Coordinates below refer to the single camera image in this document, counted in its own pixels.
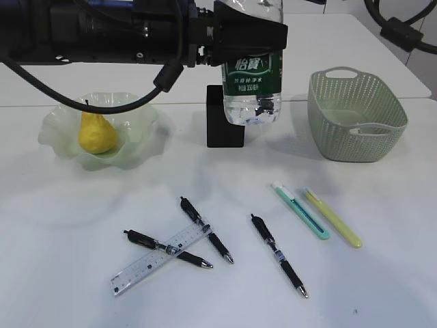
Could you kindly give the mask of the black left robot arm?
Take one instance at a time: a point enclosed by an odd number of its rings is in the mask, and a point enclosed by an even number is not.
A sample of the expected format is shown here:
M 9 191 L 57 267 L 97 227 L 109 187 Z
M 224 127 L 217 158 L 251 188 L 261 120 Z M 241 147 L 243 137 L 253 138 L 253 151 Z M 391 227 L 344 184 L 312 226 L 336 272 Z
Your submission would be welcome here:
M 1 53 L 24 65 L 73 62 L 219 66 L 287 46 L 276 18 L 221 1 L 2 1 Z

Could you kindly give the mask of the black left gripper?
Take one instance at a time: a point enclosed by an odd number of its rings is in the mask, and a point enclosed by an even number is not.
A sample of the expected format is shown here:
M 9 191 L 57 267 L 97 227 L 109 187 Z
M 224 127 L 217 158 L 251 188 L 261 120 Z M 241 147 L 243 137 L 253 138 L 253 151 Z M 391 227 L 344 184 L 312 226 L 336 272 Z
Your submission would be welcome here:
M 189 2 L 190 67 L 220 66 L 286 46 L 282 1 L 215 1 L 212 10 Z

